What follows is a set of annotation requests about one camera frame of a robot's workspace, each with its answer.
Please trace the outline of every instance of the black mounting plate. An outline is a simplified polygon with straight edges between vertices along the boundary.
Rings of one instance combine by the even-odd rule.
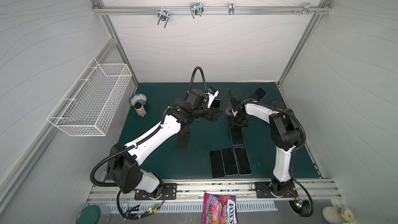
[[[163,185],[163,191],[166,192],[166,200],[175,200],[177,195],[177,184],[176,183],[165,183]],[[161,195],[156,201],[163,200],[163,195]],[[145,190],[139,190],[135,192],[134,200],[142,201],[142,200],[153,200],[149,198],[148,192]]]
[[[253,183],[252,189],[256,191],[257,198],[276,198],[272,193],[269,187],[271,181],[268,182],[255,182]],[[290,192],[297,196],[297,191],[294,185],[288,189]],[[286,193],[281,198],[293,198],[290,193]]]

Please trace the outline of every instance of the green mat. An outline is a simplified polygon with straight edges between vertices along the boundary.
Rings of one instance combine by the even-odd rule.
[[[246,98],[258,87],[262,87],[268,94],[261,102],[268,105],[273,101],[283,102],[275,83],[207,83],[206,85],[219,91],[217,99],[221,100],[222,111],[230,100],[227,88],[231,89],[233,95]],[[134,107],[131,107],[119,143],[126,144],[156,125],[166,107],[175,104],[175,98],[185,97],[188,86],[189,83],[140,83],[137,92],[147,95],[145,105],[147,114],[140,117]],[[194,83],[192,88],[204,90],[202,83]],[[275,165],[275,145],[271,140],[269,124],[253,116],[250,119],[249,127],[243,128],[245,144],[242,146],[232,145],[225,112],[216,123],[203,118],[199,122],[194,121],[189,126],[191,137],[186,149],[174,146],[177,138],[174,135],[148,156],[141,169],[153,172],[162,179],[211,179],[210,150],[246,147],[253,173],[224,178],[269,178]],[[298,178],[319,178],[305,148],[296,153],[293,172]]]

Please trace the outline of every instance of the purple candy bag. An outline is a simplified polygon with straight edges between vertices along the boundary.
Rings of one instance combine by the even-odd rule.
[[[202,224],[238,224],[236,197],[205,193]]]

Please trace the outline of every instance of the smartphone screen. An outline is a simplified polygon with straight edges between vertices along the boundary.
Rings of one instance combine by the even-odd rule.
[[[245,147],[235,148],[236,163],[238,165],[239,175],[250,175],[251,167],[248,152]]]
[[[267,92],[262,88],[259,87],[257,90],[249,96],[249,98],[254,99],[255,101],[260,101],[267,95]]]
[[[232,126],[231,130],[231,140],[234,146],[241,146],[245,143],[243,139],[242,127]]]
[[[238,167],[236,167],[236,160],[234,149],[223,148],[221,149],[222,161],[224,162],[224,170],[226,175],[237,175]]]
[[[210,155],[211,176],[213,178],[225,177],[221,150],[210,151],[209,155]]]

